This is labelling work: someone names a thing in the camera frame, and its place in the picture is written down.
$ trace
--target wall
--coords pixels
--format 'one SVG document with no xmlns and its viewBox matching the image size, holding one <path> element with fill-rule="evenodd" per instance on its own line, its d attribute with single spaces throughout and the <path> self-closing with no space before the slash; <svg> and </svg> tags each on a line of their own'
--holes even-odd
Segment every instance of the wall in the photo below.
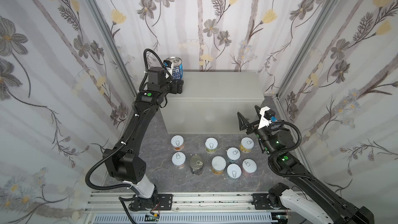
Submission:
<svg viewBox="0 0 398 224">
<path fill-rule="evenodd" d="M 84 0 L 1 0 L 0 16 L 0 219 L 77 223 L 132 97 Z"/>
<path fill-rule="evenodd" d="M 96 1 L 136 87 L 152 48 L 185 70 L 257 72 L 275 94 L 326 0 Z"/>
<path fill-rule="evenodd" d="M 376 223 L 398 197 L 398 0 L 340 0 L 280 100 L 322 181 Z"/>
</svg>

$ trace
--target gray storage box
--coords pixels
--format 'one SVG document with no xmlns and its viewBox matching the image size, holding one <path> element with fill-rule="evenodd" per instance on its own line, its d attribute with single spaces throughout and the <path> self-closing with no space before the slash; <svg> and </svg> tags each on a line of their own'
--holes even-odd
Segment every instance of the gray storage box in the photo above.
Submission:
<svg viewBox="0 0 398 224">
<path fill-rule="evenodd" d="M 161 108 L 169 134 L 243 134 L 236 113 L 252 122 L 264 100 L 254 72 L 184 72 L 183 79 L 182 94 L 169 93 Z"/>
</svg>

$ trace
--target canned food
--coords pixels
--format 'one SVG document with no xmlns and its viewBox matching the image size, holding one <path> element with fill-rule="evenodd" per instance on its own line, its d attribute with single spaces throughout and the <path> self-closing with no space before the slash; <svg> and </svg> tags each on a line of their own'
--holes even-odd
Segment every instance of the canned food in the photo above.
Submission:
<svg viewBox="0 0 398 224">
<path fill-rule="evenodd" d="M 180 135 L 172 137 L 172 146 L 175 151 L 181 151 L 184 148 L 184 138 Z"/>
<path fill-rule="evenodd" d="M 172 162 L 177 169 L 182 169 L 185 167 L 185 154 L 182 152 L 174 153 L 172 157 Z"/>
<path fill-rule="evenodd" d="M 206 152 L 207 153 L 215 153 L 217 150 L 218 142 L 215 138 L 208 138 L 205 142 Z"/>
<path fill-rule="evenodd" d="M 203 172 L 203 158 L 199 155 L 193 155 L 189 161 L 192 174 L 200 175 Z"/>
<path fill-rule="evenodd" d="M 223 157 L 216 156 L 211 161 L 211 171 L 216 175 L 221 175 L 226 166 L 226 161 Z"/>
<path fill-rule="evenodd" d="M 183 72 L 182 72 L 182 60 L 180 57 L 169 57 L 166 59 L 167 61 L 171 61 L 173 63 L 173 73 L 172 77 L 173 80 L 182 79 Z"/>
<path fill-rule="evenodd" d="M 257 170 L 257 164 L 251 159 L 245 159 L 242 163 L 242 174 L 250 177 Z"/>
<path fill-rule="evenodd" d="M 226 160 L 229 163 L 236 163 L 240 158 L 240 151 L 235 148 L 231 147 L 226 151 Z"/>
<path fill-rule="evenodd" d="M 228 165 L 226 172 L 226 178 L 228 178 L 229 181 L 236 181 L 242 174 L 242 170 L 235 163 Z"/>
<path fill-rule="evenodd" d="M 254 141 L 251 138 L 242 138 L 239 148 L 243 153 L 249 153 L 253 147 Z"/>
</svg>

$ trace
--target box lid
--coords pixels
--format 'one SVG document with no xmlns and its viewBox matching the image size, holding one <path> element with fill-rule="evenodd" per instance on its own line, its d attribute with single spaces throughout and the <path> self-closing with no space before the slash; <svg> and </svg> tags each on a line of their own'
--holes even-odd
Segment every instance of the box lid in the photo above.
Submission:
<svg viewBox="0 0 398 224">
<path fill-rule="evenodd" d="M 184 72 L 181 94 L 167 94 L 169 101 L 264 100 L 255 72 Z"/>
</svg>

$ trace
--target floor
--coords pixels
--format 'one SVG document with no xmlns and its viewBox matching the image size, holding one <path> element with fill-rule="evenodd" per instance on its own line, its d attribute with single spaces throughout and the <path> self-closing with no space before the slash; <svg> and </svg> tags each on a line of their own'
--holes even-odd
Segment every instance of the floor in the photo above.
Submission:
<svg viewBox="0 0 398 224">
<path fill-rule="evenodd" d="M 261 106 L 268 106 L 276 111 L 275 104 L 269 96 L 265 97 Z M 275 175 L 268 168 L 267 156 L 261 154 L 255 134 L 246 135 L 245 132 L 242 132 L 242 135 L 183 135 L 185 147 L 182 152 L 186 155 L 187 161 L 195 154 L 202 156 L 205 161 L 201 175 L 193 175 L 189 164 L 182 169 L 174 167 L 171 158 L 176 151 L 173 150 L 170 143 L 173 136 L 167 134 L 162 114 L 158 111 L 142 140 L 139 156 L 147 163 L 146 175 L 157 186 L 159 192 L 254 192 L 268 191 L 278 182 L 289 187 L 293 185 L 287 179 Z M 208 154 L 205 151 L 205 141 L 208 137 L 218 140 L 219 148 L 213 154 Z M 210 170 L 212 158 L 215 156 L 225 157 L 226 150 L 229 147 L 239 147 L 243 137 L 250 137 L 255 141 L 255 145 L 250 153 L 241 153 L 238 165 L 241 165 L 246 158 L 251 158 L 257 164 L 257 171 L 251 177 L 242 175 L 235 182 L 226 179 L 226 171 L 221 175 L 213 174 Z M 104 186 L 119 183 L 107 175 Z M 118 188 L 103 192 L 131 192 L 131 190 Z"/>
</svg>

